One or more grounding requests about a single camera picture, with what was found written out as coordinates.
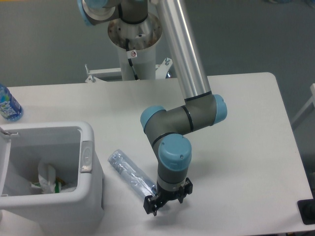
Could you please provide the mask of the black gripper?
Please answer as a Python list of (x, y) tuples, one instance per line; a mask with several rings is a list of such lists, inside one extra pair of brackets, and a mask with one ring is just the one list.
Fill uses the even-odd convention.
[(148, 195), (144, 198), (143, 208), (147, 214), (157, 215), (157, 211), (162, 208), (168, 201), (178, 200), (181, 204), (187, 195), (193, 190), (193, 183), (187, 177), (184, 185), (171, 187), (167, 190), (157, 183), (157, 195)]

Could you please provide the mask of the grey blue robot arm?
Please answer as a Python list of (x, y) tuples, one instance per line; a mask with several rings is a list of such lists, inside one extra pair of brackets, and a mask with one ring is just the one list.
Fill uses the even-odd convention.
[(158, 161), (156, 193), (144, 198), (143, 207), (156, 214), (168, 201), (182, 202), (192, 193), (187, 176), (192, 147), (186, 135), (223, 121), (226, 104), (211, 91), (184, 1), (79, 0), (77, 5), (85, 24), (108, 23), (125, 81), (155, 79), (156, 45), (162, 36), (167, 40), (184, 105), (171, 110), (150, 106), (140, 117)]

